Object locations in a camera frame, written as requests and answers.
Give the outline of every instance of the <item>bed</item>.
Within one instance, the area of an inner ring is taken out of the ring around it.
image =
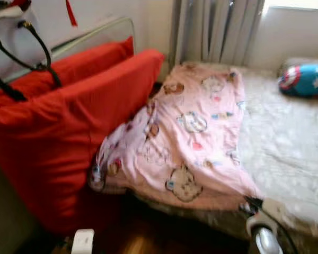
[[[229,69],[224,65],[204,66]],[[241,164],[264,197],[281,203],[277,219],[288,229],[299,253],[318,253],[318,100],[282,95],[272,71],[237,70],[243,75],[246,93],[238,144]],[[239,210],[176,207],[146,197],[142,188],[133,189],[152,208],[248,238],[247,216]]]

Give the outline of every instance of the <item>red tassel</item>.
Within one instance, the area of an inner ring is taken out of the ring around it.
[[[69,16],[69,20],[72,26],[78,26],[78,23],[76,23],[75,16],[73,14],[72,8],[70,6],[69,0],[66,0],[66,7],[67,7],[67,12]]]

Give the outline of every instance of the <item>wooden floor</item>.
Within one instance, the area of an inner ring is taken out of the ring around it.
[[[131,202],[123,220],[95,236],[94,254],[241,254],[248,243],[199,222]]]

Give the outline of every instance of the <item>cartoon print blanket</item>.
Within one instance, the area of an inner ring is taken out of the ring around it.
[[[104,139],[90,187],[131,188],[186,208],[238,209],[243,195],[260,196],[236,153],[243,107],[237,71],[176,66],[153,100]]]

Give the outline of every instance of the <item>red cushion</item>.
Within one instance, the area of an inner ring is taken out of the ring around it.
[[[86,173],[103,138],[144,105],[163,62],[155,50],[127,57],[116,44],[101,46],[53,65],[60,89],[33,72],[12,84],[27,102],[0,92],[0,166],[53,232],[102,229],[118,215],[118,197],[90,191]]]

